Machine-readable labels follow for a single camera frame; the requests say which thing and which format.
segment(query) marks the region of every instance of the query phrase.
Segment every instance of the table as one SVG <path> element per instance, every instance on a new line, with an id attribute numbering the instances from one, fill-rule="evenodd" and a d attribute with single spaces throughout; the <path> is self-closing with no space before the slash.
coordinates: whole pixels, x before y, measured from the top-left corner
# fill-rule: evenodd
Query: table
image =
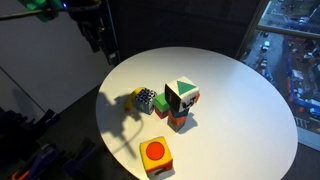
<path id="1" fill-rule="evenodd" d="M 181 76 L 201 96 L 178 133 L 155 112 L 124 112 L 135 88 L 160 94 Z M 139 179 L 147 179 L 139 144 L 158 136 L 165 137 L 174 167 L 158 179 L 279 180 L 297 151 L 295 121 L 278 91 L 246 65 L 195 48 L 154 49 L 122 62 L 100 87 L 96 118 L 108 149 Z"/>

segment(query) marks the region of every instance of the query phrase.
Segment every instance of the stacked blocks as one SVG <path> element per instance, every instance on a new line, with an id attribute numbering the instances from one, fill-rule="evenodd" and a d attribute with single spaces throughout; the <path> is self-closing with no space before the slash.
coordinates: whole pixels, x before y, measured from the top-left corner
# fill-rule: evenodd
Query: stacked blocks
<path id="1" fill-rule="evenodd" d="M 140 154 L 144 169 L 149 178 L 172 169 L 172 156 L 164 137 L 140 144 Z"/>
<path id="2" fill-rule="evenodd" d="M 170 106 L 168 125 L 175 132 L 184 126 L 190 107 L 199 99 L 199 91 L 199 88 L 184 76 L 165 85 L 165 100 Z"/>
<path id="3" fill-rule="evenodd" d="M 154 98 L 157 93 L 153 90 L 144 88 L 136 96 L 134 100 L 134 107 L 146 114 L 151 114 L 154 110 Z"/>
<path id="4" fill-rule="evenodd" d="M 155 97 L 154 100 L 155 112 L 157 115 L 163 119 L 168 116 L 169 104 L 165 100 L 164 93 Z"/>

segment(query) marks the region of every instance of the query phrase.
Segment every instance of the red circle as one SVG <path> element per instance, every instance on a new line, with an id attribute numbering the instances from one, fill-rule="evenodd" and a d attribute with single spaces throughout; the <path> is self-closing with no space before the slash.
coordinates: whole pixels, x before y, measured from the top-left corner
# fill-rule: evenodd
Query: red circle
<path id="1" fill-rule="evenodd" d="M 147 156 L 151 160 L 159 160 L 164 155 L 164 147 L 159 142 L 152 142 L 147 147 Z"/>

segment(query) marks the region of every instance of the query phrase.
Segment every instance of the checkered block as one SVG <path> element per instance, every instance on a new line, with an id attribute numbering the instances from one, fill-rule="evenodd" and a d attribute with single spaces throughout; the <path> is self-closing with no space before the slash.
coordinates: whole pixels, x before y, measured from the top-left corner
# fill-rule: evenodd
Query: checkered block
<path id="1" fill-rule="evenodd" d="M 135 97 L 134 107 L 141 112 L 151 114 L 154 110 L 154 98 L 157 93 L 148 88 L 141 90 Z"/>
<path id="2" fill-rule="evenodd" d="M 173 168 L 173 159 L 169 147 L 162 136 L 141 143 L 140 155 L 149 178 Z"/>
<path id="3" fill-rule="evenodd" d="M 164 90 L 165 100 L 176 112 L 189 109 L 200 96 L 199 87 L 185 76 L 166 83 Z"/>

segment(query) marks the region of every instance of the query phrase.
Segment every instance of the gray wall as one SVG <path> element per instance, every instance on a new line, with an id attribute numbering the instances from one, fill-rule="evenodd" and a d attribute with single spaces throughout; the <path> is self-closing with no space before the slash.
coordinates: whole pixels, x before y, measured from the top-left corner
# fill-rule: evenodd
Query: gray wall
<path id="1" fill-rule="evenodd" d="M 24 11 L 18 1 L 0 1 L 0 15 Z M 61 112 L 112 69 L 101 52 L 91 51 L 67 14 L 48 23 L 36 17 L 2 21 L 0 37 L 0 66 L 45 110 Z M 0 106 L 30 104 L 13 98 L 4 101 L 6 95 L 1 91 Z"/>
<path id="2" fill-rule="evenodd" d="M 110 0 L 123 58 L 166 46 L 235 57 L 257 0 Z"/>
<path id="3" fill-rule="evenodd" d="M 2 70 L 0 84 L 0 106 L 3 110 L 21 113 L 29 120 L 41 118 L 44 114 L 41 109 Z"/>

